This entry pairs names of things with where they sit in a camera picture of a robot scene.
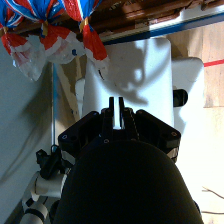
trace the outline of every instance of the white object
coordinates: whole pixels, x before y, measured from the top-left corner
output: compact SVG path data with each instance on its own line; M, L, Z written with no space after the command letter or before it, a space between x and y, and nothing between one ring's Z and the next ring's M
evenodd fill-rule
M36 180L36 194L41 196L61 198L62 189L67 175L57 174L49 180L43 179L40 175Z
M47 217L48 211L45 205L40 202L35 202L30 206L33 211L40 212L43 215L44 220ZM37 215L27 213L23 216L20 224L43 224L43 221Z
M172 61L173 88L184 89L188 101L174 108L174 128L182 138L200 137L203 127L204 64L199 58L182 58Z
M104 81L88 60L82 116L100 112L115 100L115 128L119 128L118 97L134 112L143 109L173 125L170 42L164 38L106 46L110 58L109 81Z

